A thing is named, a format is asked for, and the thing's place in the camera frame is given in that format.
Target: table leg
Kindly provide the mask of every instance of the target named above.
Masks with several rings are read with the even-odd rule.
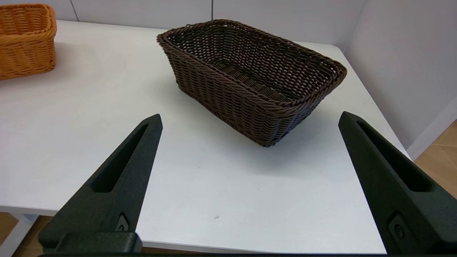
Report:
[[[38,218],[38,215],[17,214],[11,213],[17,220],[17,224],[3,244],[0,246],[0,256],[10,257],[16,251],[17,247],[22,242],[22,239],[27,235],[27,232],[32,227],[33,223]]]

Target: baseboard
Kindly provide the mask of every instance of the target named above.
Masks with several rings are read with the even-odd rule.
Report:
[[[457,97],[455,97],[428,125],[420,136],[406,150],[412,160],[422,154],[443,131],[457,119]]]

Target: brown wicker basket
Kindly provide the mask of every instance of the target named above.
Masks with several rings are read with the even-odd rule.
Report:
[[[49,5],[1,5],[0,80],[54,69],[56,31]]]
[[[183,92],[267,147],[300,124],[347,73],[337,61],[237,21],[188,25],[157,41]]]

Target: basket rim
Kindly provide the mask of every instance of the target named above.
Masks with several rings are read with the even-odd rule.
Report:
[[[272,100],[272,99],[269,99],[267,98],[266,96],[264,96],[263,94],[257,92],[256,90],[250,88],[250,87],[243,87],[241,86],[241,84],[243,84],[243,82],[239,81],[238,79],[232,77],[231,75],[229,74],[226,74],[224,72],[221,72],[218,68],[216,68],[214,65],[212,64],[209,64],[207,62],[204,62],[202,60],[200,60],[198,57],[196,57],[195,55],[193,54],[189,54],[187,52],[185,52],[184,50],[180,49],[179,47],[175,46],[170,40],[167,39],[167,37],[171,34],[174,34],[174,33],[178,33],[178,32],[182,32],[182,31],[186,31],[186,30],[190,30],[190,29],[193,29],[195,26],[198,26],[198,27],[202,27],[202,26],[207,26],[207,25],[212,25],[214,23],[221,23],[221,22],[228,22],[228,23],[232,23],[232,24],[237,24],[237,25],[242,25],[244,27],[247,27],[248,29],[254,31],[255,33],[259,33],[259,34],[262,34],[262,35],[265,35],[265,36],[268,36],[268,37],[274,37],[276,39],[280,39],[280,40],[283,40],[283,41],[286,41],[288,44],[290,44],[291,47],[294,47],[294,48],[297,48],[297,49],[307,49],[307,50],[311,50],[313,52],[315,52],[316,54],[319,54],[325,58],[327,58],[329,61],[332,62],[334,68],[336,71],[338,71],[337,73],[333,74],[331,77],[332,79],[329,81],[329,82],[332,82],[332,81],[335,81],[336,79],[338,79],[338,76],[341,75],[341,73],[343,73],[343,76],[344,74],[347,72],[347,69],[338,61],[335,61],[327,56],[324,56],[323,54],[319,53],[319,52],[316,52],[312,49],[309,49],[309,48],[306,48],[304,46],[301,46],[289,39],[285,39],[285,38],[282,38],[282,37],[279,37],[279,36],[276,36],[276,35],[273,35],[273,34],[270,34],[268,32],[265,32],[263,30],[260,30],[258,28],[255,28],[255,27],[252,27],[252,26],[249,26],[249,25],[246,25],[244,23],[241,23],[239,21],[233,21],[233,20],[228,20],[228,19],[214,19],[214,20],[211,20],[211,21],[206,21],[206,22],[201,22],[201,23],[196,23],[196,24],[188,24],[186,25],[185,27],[179,27],[179,28],[173,28],[173,29],[170,29],[160,35],[157,36],[157,39],[159,41],[162,41],[163,43],[166,43],[169,47],[172,47],[174,50],[176,51],[179,51],[180,53],[184,54],[184,55],[187,55],[189,57],[191,57],[192,59],[194,59],[195,61],[197,61],[199,64],[201,65],[204,65],[206,68],[209,68],[211,69],[212,71],[215,71],[217,72],[219,75],[223,75],[224,77],[227,77],[229,78],[233,83],[232,85],[236,85],[236,87],[234,88],[235,90],[237,90],[238,92],[240,93],[246,93],[248,92],[249,94],[251,94],[253,97],[255,98],[258,98],[259,100],[262,100],[265,104],[267,105],[273,105],[272,107],[282,107],[282,108],[287,108],[287,109],[290,109],[293,107],[293,109],[295,111],[299,111],[300,109],[302,109],[303,107],[307,106],[309,103],[308,103],[308,100],[310,98],[313,98],[315,97],[317,94],[321,93],[323,90],[322,90],[322,87],[314,90],[312,93],[310,94],[307,94],[299,99],[296,99],[296,100],[292,100],[292,101],[287,101],[287,102],[284,102],[284,101],[279,101],[279,100]],[[338,67],[338,64],[343,67],[345,69],[344,70],[340,70],[340,68]]]
[[[25,8],[42,8],[46,10],[47,24],[46,28],[42,30],[36,30],[33,32],[27,32],[24,34],[11,34],[5,35],[0,34],[0,43],[16,43],[29,41],[34,39],[43,38],[45,36],[54,37],[57,32],[57,25],[55,21],[55,13],[50,5],[46,4],[19,4],[19,5],[0,5],[0,10],[5,9],[25,9]]]

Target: table surface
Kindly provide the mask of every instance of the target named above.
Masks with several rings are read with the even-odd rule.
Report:
[[[144,246],[203,252],[385,253],[338,120],[349,111],[406,153],[348,68],[263,148],[182,93],[161,29],[58,21],[55,70],[0,81],[0,211],[54,215],[144,118],[164,130],[139,218]]]

